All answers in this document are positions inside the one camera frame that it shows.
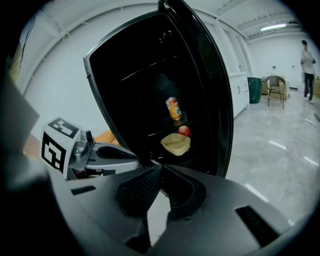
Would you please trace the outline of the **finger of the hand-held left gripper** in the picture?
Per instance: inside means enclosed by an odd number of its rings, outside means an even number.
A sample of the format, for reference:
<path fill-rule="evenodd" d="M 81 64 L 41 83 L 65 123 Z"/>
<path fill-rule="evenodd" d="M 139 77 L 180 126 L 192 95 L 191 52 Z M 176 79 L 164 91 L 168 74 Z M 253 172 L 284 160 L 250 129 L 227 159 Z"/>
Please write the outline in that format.
<path fill-rule="evenodd" d="M 102 175 L 129 172 L 139 167 L 139 158 L 131 151 L 112 143 L 95 143 L 86 170 Z"/>

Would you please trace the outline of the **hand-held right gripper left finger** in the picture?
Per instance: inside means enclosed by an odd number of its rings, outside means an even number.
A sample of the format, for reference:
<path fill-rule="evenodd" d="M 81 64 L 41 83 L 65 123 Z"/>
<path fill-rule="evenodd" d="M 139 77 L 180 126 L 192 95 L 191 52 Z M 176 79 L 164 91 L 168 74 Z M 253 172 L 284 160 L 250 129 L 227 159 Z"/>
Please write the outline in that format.
<path fill-rule="evenodd" d="M 147 212 L 161 189 L 162 166 L 66 181 L 49 171 L 72 251 L 85 256 L 148 256 Z"/>

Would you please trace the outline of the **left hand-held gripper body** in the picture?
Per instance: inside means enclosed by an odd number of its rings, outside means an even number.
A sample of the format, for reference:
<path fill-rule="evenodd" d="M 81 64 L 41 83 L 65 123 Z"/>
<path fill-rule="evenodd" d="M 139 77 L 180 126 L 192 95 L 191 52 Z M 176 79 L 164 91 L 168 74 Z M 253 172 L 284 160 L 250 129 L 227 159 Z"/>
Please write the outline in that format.
<path fill-rule="evenodd" d="M 79 125 L 56 117 L 43 125 L 40 144 L 41 160 L 61 172 L 65 180 L 103 175 L 101 169 L 87 167 L 95 139 L 91 131 L 83 130 Z"/>

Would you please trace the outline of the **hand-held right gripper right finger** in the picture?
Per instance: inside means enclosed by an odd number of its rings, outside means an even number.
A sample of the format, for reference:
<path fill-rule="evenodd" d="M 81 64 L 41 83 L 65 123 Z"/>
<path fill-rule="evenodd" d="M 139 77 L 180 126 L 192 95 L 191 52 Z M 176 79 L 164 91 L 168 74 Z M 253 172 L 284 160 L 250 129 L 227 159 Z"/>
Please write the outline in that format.
<path fill-rule="evenodd" d="M 244 256 L 275 241 L 290 224 L 242 185 L 189 168 L 162 167 L 170 212 L 153 256 Z"/>

